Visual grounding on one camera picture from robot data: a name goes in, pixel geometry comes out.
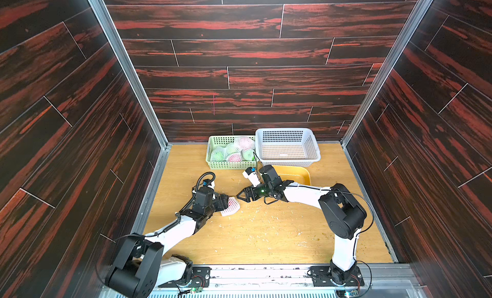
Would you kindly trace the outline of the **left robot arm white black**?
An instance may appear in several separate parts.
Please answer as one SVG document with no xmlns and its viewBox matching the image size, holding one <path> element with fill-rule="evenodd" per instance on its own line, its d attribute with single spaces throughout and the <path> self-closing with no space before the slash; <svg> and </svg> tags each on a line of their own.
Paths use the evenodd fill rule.
<svg viewBox="0 0 492 298">
<path fill-rule="evenodd" d="M 196 187 L 192 199 L 176 214 L 176 220 L 150 235 L 130 234 L 104 278 L 104 285 L 126 297 L 148 297 L 169 281 L 191 280 L 192 261 L 182 256 L 167 260 L 163 255 L 196 234 L 215 212 L 229 207 L 229 196 L 212 187 Z"/>
</svg>

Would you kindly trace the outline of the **white plastic basket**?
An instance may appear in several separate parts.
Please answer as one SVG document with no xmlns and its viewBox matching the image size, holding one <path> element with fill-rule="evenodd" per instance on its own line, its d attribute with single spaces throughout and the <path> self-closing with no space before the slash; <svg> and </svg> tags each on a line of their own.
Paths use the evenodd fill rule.
<svg viewBox="0 0 492 298">
<path fill-rule="evenodd" d="M 309 167 L 321 160 L 315 135 L 308 128 L 260 128 L 255 145 L 263 165 Z"/>
</svg>

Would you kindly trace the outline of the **green plastic basket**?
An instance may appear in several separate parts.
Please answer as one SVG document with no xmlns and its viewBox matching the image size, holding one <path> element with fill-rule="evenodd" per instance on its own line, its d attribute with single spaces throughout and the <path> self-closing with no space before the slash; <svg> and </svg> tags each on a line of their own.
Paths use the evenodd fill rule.
<svg viewBox="0 0 492 298">
<path fill-rule="evenodd" d="M 239 170 L 244 170 L 248 167 L 256 167 L 257 159 L 256 159 L 256 152 L 255 152 L 255 147 L 254 147 L 254 152 L 255 152 L 255 161 L 242 161 L 242 162 L 210 162 L 210 153 L 216 148 L 216 147 L 226 147 L 229 143 L 234 143 L 234 139 L 237 137 L 241 137 L 245 135 L 230 135 L 230 136 L 211 136 L 208 139 L 208 148 L 207 148 L 207 153 L 206 153 L 206 162 L 208 163 L 210 169 L 212 170 L 221 170 L 221 169 L 226 169 L 226 170 L 231 170 L 231 169 L 239 169 Z"/>
</svg>

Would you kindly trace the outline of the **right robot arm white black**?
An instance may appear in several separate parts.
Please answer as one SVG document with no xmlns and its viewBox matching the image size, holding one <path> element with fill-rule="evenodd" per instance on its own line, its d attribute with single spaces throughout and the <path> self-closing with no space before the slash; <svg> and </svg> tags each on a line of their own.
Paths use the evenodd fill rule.
<svg viewBox="0 0 492 298">
<path fill-rule="evenodd" d="M 331 272 L 336 276 L 351 274 L 356 268 L 357 237 L 367 213 L 344 185 L 314 187 L 283 180 L 271 165 L 260 170 L 248 167 L 243 176 L 252 184 L 237 195 L 244 202 L 273 198 L 274 201 L 307 204 L 320 209 L 335 237 Z"/>
</svg>

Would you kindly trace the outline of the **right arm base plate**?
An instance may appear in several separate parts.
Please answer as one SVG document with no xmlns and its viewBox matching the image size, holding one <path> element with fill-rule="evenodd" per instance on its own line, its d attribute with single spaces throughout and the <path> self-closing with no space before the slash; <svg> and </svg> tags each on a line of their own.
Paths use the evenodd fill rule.
<svg viewBox="0 0 492 298">
<path fill-rule="evenodd" d="M 322 286 L 354 286 L 365 284 L 360 268 L 354 264 L 348 271 L 342 271 L 331 263 L 325 266 L 311 266 L 307 276 L 311 278 L 315 287 Z"/>
</svg>

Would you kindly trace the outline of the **green apple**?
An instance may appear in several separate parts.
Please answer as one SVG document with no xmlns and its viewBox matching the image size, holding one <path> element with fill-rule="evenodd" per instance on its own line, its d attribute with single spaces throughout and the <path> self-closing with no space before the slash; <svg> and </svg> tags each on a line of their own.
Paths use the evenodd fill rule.
<svg viewBox="0 0 492 298">
<path fill-rule="evenodd" d="M 235 143 L 229 143 L 226 147 L 225 147 L 225 153 L 226 153 L 226 156 L 228 157 L 229 155 L 232 155 L 232 154 L 235 154 L 235 153 L 240 153 L 241 152 L 241 148 L 235 144 Z"/>
<path fill-rule="evenodd" d="M 224 162 L 226 161 L 228 154 L 224 147 L 216 147 L 210 153 L 210 162 Z"/>
<path fill-rule="evenodd" d="M 255 152 L 253 149 L 245 149 L 242 151 L 243 161 L 255 161 Z"/>
</svg>

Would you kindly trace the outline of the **red apple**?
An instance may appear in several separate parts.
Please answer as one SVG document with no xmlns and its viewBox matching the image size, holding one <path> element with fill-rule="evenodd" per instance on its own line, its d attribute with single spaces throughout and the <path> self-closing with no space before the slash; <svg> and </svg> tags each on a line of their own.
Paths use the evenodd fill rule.
<svg viewBox="0 0 492 298">
<path fill-rule="evenodd" d="M 235 198 L 229 198 L 229 200 L 228 200 L 228 208 L 230 208 L 231 210 L 239 209 L 240 208 L 240 204 L 239 204 L 239 202 Z"/>
</svg>

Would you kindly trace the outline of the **pink apple in net front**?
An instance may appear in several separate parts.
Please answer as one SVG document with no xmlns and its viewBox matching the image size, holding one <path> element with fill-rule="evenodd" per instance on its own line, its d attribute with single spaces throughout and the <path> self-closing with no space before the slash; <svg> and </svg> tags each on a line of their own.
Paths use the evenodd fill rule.
<svg viewBox="0 0 492 298">
<path fill-rule="evenodd" d="M 227 156 L 226 161 L 227 162 L 242 162 L 243 161 L 242 154 L 240 152 L 232 153 L 229 156 Z"/>
</svg>

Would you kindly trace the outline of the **yellow plastic tray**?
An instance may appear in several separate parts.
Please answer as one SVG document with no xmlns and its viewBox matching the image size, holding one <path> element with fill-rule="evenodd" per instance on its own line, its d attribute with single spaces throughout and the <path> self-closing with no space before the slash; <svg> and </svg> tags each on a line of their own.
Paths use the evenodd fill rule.
<svg viewBox="0 0 492 298">
<path fill-rule="evenodd" d="M 274 165 L 273 168 L 283 181 L 292 180 L 301 185 L 311 185 L 310 173 L 306 168 L 277 165 Z"/>
</svg>

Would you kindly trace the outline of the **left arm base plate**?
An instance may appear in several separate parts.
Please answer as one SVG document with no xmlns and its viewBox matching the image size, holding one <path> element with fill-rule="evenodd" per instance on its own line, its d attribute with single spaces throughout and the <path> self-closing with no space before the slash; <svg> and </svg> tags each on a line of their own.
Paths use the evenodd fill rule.
<svg viewBox="0 0 492 298">
<path fill-rule="evenodd" d="M 158 288 L 170 287 L 187 287 L 198 289 L 199 287 L 207 288 L 210 284 L 211 267 L 206 266 L 191 266 L 186 268 L 184 275 L 180 279 L 171 280 L 158 285 Z"/>
</svg>

